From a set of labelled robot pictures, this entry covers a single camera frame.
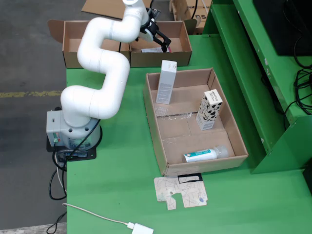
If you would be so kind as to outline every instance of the concrete floor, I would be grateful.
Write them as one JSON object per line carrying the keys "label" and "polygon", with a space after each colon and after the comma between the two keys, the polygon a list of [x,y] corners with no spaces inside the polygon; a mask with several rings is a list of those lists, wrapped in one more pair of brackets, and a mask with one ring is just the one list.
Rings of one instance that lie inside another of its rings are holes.
{"label": "concrete floor", "polygon": [[[156,0],[158,21],[173,20],[169,0]],[[46,111],[66,86],[61,44],[47,21],[89,20],[85,0],[0,0],[0,230],[54,223],[64,212],[48,195],[55,169],[45,150]],[[54,196],[62,196],[57,181]]]}

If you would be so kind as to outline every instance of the white cable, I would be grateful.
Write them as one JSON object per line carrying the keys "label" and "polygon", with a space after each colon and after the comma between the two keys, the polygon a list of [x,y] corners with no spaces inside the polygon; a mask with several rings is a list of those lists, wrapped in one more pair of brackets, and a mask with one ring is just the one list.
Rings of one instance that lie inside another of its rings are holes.
{"label": "white cable", "polygon": [[208,14],[208,9],[207,9],[207,6],[206,6],[206,4],[205,4],[205,1],[204,1],[204,0],[201,0],[201,1],[202,1],[203,5],[204,5],[204,7],[205,7],[205,10],[206,10],[207,14]]}
{"label": "white cable", "polygon": [[103,217],[103,216],[100,216],[100,215],[95,214],[95,213],[93,213],[93,212],[91,212],[91,211],[85,210],[85,209],[80,208],[80,207],[78,207],[78,206],[74,206],[74,205],[67,204],[67,203],[63,203],[63,206],[65,206],[65,207],[66,207],[66,206],[71,206],[71,207],[74,207],[74,208],[76,208],[76,209],[78,209],[78,210],[85,211],[85,212],[87,212],[87,213],[89,213],[89,214],[91,214],[91,215],[94,215],[94,216],[96,216],[96,217],[99,217],[99,218],[102,218],[102,219],[105,219],[105,220],[108,220],[108,221],[112,221],[112,222],[115,222],[115,223],[121,223],[121,224],[124,224],[124,225],[128,226],[128,223],[124,223],[124,222],[121,222],[121,221],[113,220],[113,219],[110,219],[110,218],[105,218],[105,217]]}
{"label": "white cable", "polygon": [[[55,162],[58,164],[56,154],[54,154],[54,158],[55,158]],[[57,174],[58,174],[58,180],[59,180],[59,183],[60,183],[60,185],[61,185],[61,186],[62,186],[62,188],[63,188],[63,184],[62,184],[62,182],[61,182],[61,180],[60,180],[60,177],[59,177],[59,168],[58,168],[58,167],[57,167]]]}

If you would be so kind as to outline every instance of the computer monitor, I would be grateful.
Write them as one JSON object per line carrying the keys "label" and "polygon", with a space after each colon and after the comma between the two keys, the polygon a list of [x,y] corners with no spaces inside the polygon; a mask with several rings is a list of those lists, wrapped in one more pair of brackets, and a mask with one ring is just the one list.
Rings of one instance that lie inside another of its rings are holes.
{"label": "computer monitor", "polygon": [[253,0],[253,3],[278,55],[292,56],[294,44],[302,35],[296,54],[312,56],[312,0]]}

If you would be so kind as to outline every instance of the black mount plate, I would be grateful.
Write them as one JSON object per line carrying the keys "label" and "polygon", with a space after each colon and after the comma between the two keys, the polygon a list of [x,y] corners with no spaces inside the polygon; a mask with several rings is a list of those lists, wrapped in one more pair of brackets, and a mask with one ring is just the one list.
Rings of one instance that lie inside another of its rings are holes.
{"label": "black mount plate", "polygon": [[[100,138],[97,142],[97,144],[95,146],[93,146],[91,149],[88,150],[88,155],[87,157],[78,157],[78,158],[73,158],[71,159],[70,161],[71,162],[74,162],[74,161],[84,161],[84,160],[91,160],[91,159],[95,159],[97,157],[97,146],[101,143],[102,141],[102,137],[103,137],[103,131],[102,131],[102,128],[100,126],[100,132],[101,132],[101,135],[100,135]],[[50,145],[50,142],[49,142],[49,138],[47,136],[47,142],[46,142],[46,150],[47,152],[53,152],[53,147]],[[56,152],[57,151],[60,151],[60,150],[67,150],[67,148],[65,146],[57,146],[56,147]]]}

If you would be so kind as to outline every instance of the green table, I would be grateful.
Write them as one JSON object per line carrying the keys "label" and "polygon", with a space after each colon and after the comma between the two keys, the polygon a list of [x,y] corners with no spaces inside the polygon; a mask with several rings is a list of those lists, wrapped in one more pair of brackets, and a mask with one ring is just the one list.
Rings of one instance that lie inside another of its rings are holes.
{"label": "green table", "polygon": [[[262,141],[253,173],[302,168],[311,158],[312,116],[306,115],[294,100],[294,80],[300,67],[293,56],[279,56],[252,0],[214,0],[204,34],[221,37],[247,108]],[[300,57],[311,64],[312,57]],[[267,76],[268,84],[262,82]],[[268,90],[271,86],[282,111],[278,112]],[[300,96],[311,89],[300,90]],[[311,98],[304,100],[311,103]]]}
{"label": "green table", "polygon": [[[211,68],[223,87],[234,117],[253,156],[264,151],[240,91],[220,36],[191,36],[189,67]],[[293,234],[311,229],[312,199],[300,170],[251,175],[247,162],[240,168],[203,174],[208,205],[168,211],[156,199],[154,178],[160,177],[142,89],[145,74],[160,68],[131,69],[120,111],[103,120],[103,140],[97,158],[68,163],[68,203],[124,222],[137,222],[155,234]],[[83,69],[67,70],[67,85],[100,88],[103,75]],[[125,226],[68,208],[68,234],[129,234]]]}

